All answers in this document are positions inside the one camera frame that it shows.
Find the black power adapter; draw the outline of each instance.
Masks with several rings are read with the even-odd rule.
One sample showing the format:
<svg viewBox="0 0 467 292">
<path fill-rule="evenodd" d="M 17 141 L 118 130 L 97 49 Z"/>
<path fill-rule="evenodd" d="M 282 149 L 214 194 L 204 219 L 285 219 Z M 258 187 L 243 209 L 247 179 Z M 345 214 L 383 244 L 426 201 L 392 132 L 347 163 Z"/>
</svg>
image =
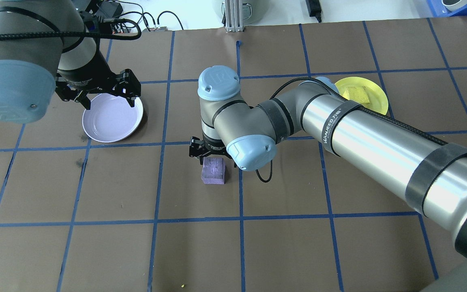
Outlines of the black power adapter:
<svg viewBox="0 0 467 292">
<path fill-rule="evenodd" d="M 322 22 L 322 7 L 320 6 L 320 0 L 306 0 L 306 5 L 309 17 L 315 17 L 318 22 Z"/>
</svg>

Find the blue bin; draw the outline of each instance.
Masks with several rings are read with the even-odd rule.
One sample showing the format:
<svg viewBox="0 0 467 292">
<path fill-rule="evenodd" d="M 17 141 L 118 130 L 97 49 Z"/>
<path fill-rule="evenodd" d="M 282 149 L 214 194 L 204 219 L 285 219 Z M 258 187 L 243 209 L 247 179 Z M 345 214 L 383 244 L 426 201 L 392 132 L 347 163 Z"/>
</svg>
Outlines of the blue bin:
<svg viewBox="0 0 467 292">
<path fill-rule="evenodd" d="M 448 16 L 464 16 L 467 15 L 467 5 L 457 9 L 456 11 L 448 11 L 446 7 L 444 7 L 441 0 L 427 0 L 430 9 L 432 10 L 432 14 L 434 17 L 448 17 Z"/>
</svg>

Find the foam block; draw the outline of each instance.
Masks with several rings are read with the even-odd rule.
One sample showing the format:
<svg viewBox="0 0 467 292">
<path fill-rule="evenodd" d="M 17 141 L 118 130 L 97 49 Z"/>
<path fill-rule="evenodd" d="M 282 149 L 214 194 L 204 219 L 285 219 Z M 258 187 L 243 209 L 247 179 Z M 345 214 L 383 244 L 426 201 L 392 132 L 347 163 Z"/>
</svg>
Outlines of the foam block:
<svg viewBox="0 0 467 292">
<path fill-rule="evenodd" d="M 365 86 L 357 86 L 352 87 L 349 86 L 345 89 L 345 92 L 342 95 L 344 98 L 352 99 L 356 102 L 361 103 L 362 105 L 365 103 L 370 103 L 371 101 L 368 99 L 368 94 L 365 91 Z"/>
<path fill-rule="evenodd" d="M 201 179 L 206 185 L 225 184 L 226 164 L 221 157 L 205 157 Z"/>
</svg>

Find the purple block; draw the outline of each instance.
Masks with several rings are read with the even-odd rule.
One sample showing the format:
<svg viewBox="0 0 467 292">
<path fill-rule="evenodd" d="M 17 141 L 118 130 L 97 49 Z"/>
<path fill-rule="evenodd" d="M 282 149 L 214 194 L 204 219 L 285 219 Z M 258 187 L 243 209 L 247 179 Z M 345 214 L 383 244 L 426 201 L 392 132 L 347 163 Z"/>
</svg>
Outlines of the purple block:
<svg viewBox="0 0 467 292">
<path fill-rule="evenodd" d="M 225 172 L 225 161 L 221 157 L 205 157 L 203 159 L 201 179 L 206 185 L 224 185 Z"/>
</svg>

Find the yellow plate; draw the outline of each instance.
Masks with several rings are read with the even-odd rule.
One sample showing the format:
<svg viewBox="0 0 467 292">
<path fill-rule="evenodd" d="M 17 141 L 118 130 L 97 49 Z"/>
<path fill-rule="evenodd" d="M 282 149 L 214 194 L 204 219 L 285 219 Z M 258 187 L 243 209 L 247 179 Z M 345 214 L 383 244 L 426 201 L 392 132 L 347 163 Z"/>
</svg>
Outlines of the yellow plate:
<svg viewBox="0 0 467 292">
<path fill-rule="evenodd" d="M 340 94 L 343 94 L 347 87 L 364 87 L 370 103 L 364 106 L 380 114 L 387 114 L 389 110 L 389 100 L 383 89 L 369 79 L 361 77 L 347 77 L 334 83 Z"/>
</svg>

